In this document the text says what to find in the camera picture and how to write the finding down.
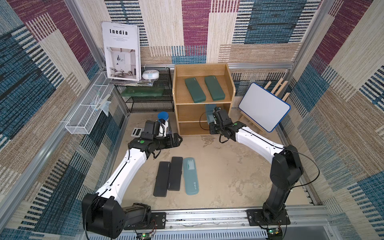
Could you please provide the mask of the dark green pencil case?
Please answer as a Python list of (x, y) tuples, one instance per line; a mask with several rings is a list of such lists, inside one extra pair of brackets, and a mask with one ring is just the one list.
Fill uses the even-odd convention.
[(226, 95), (216, 76), (205, 77), (205, 84), (210, 92), (213, 101), (221, 101), (225, 99)]
[(194, 103), (206, 101), (206, 95), (196, 78), (185, 79), (185, 84)]

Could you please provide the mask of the black pencil case left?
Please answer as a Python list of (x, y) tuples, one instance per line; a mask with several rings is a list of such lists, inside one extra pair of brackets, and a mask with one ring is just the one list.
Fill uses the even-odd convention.
[(171, 162), (160, 162), (156, 177), (153, 196), (166, 197), (168, 191), (168, 180), (170, 174)]

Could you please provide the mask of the Inedia magazine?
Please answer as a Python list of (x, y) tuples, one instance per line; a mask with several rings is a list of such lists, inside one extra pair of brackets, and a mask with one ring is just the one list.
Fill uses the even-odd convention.
[(108, 77), (122, 81), (141, 80), (139, 27), (102, 22), (102, 34)]

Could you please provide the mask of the black pencil case right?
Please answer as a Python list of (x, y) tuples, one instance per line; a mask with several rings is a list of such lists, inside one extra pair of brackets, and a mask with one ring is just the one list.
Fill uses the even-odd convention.
[(172, 157), (168, 179), (169, 191), (180, 191), (183, 160), (184, 159), (182, 157)]

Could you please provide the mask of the light teal pencil case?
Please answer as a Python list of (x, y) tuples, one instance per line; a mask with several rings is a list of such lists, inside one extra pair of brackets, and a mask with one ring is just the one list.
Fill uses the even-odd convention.
[(208, 104), (205, 105), (205, 110), (206, 110), (206, 117), (207, 117), (207, 123), (210, 124), (215, 121), (213, 112), (215, 110), (216, 104)]
[(183, 160), (183, 171), (186, 194), (189, 196), (198, 194), (199, 182), (194, 158), (185, 158)]

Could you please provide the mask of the white round device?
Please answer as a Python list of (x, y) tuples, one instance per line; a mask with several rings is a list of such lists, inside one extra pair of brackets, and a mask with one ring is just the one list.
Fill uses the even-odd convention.
[(160, 72), (158, 70), (145, 70), (142, 74), (144, 80), (157, 80), (159, 77)]

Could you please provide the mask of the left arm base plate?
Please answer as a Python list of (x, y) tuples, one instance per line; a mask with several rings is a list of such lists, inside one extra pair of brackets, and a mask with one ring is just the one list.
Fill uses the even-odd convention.
[(149, 219), (134, 225), (126, 225), (124, 230), (162, 230), (166, 227), (166, 212), (152, 212)]

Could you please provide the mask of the white calculator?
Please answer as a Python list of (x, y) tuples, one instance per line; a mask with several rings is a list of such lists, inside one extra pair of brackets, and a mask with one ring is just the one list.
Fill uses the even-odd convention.
[(143, 132), (143, 128), (133, 128), (133, 131), (131, 133), (131, 137), (134, 137), (134, 138), (139, 138)]

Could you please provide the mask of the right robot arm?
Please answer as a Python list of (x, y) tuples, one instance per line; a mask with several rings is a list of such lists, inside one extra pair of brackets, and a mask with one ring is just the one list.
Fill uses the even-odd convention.
[(292, 145), (285, 147), (270, 141), (240, 121), (232, 122), (227, 111), (220, 107), (214, 108), (213, 118), (214, 121), (210, 123), (210, 134), (219, 134), (220, 137), (243, 144), (271, 164), (270, 179), (273, 184), (259, 215), (268, 225), (276, 224), (279, 220), (287, 223), (285, 203), (304, 172), (297, 149)]

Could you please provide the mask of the black pencil case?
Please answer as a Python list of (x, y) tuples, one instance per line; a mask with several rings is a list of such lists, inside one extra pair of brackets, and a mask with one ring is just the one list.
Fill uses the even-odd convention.
[(153, 196), (166, 197), (168, 191), (168, 180), (170, 174), (171, 162), (160, 162), (156, 177)]
[(169, 191), (180, 191), (183, 160), (184, 159), (182, 157), (172, 157), (168, 179)]

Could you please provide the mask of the wooden three-tier shelf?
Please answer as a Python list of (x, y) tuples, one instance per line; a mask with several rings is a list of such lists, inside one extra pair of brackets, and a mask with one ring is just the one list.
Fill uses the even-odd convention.
[[(214, 101), (205, 83), (205, 77), (215, 76), (225, 98)], [(185, 80), (195, 78), (206, 96), (204, 102), (195, 103)], [(187, 64), (176, 65), (173, 79), (173, 99), (178, 133), (181, 136), (209, 135), (206, 105), (216, 105), (231, 113), (236, 88), (228, 64)]]

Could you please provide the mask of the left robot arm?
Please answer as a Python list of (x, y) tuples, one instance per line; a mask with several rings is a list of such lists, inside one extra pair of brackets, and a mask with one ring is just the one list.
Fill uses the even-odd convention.
[(146, 160), (155, 151), (178, 147), (183, 138), (167, 134), (165, 121), (146, 121), (140, 137), (128, 144), (128, 150), (110, 178), (94, 194), (82, 200), (83, 228), (85, 233), (96, 233), (110, 239), (117, 238), (126, 227), (150, 226), (152, 210), (149, 205), (134, 203), (121, 206), (128, 186)]

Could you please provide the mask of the blue-lid pencil canister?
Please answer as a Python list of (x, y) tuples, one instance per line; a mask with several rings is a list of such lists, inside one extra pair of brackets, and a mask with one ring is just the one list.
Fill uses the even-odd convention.
[(170, 117), (169, 117), (169, 114), (167, 112), (160, 112), (158, 114), (158, 120), (159, 119), (164, 119), (164, 120), (168, 120), (168, 123), (169, 123), (169, 128), (168, 128), (168, 135), (169, 134), (172, 134), (172, 129), (171, 129), (171, 125), (170, 125)]

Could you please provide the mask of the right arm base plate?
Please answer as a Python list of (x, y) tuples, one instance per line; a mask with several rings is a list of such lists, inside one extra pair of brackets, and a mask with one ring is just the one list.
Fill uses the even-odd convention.
[(246, 210), (248, 222), (250, 226), (256, 227), (271, 227), (290, 225), (291, 221), (288, 217), (287, 211), (283, 209), (281, 213), (276, 216), (264, 211), (263, 209), (248, 209)]

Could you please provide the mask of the green cutting mat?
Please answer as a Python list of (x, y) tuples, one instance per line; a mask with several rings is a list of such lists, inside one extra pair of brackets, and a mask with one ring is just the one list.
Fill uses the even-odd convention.
[(162, 97), (164, 93), (163, 88), (159, 87), (126, 87), (122, 91), (122, 97)]

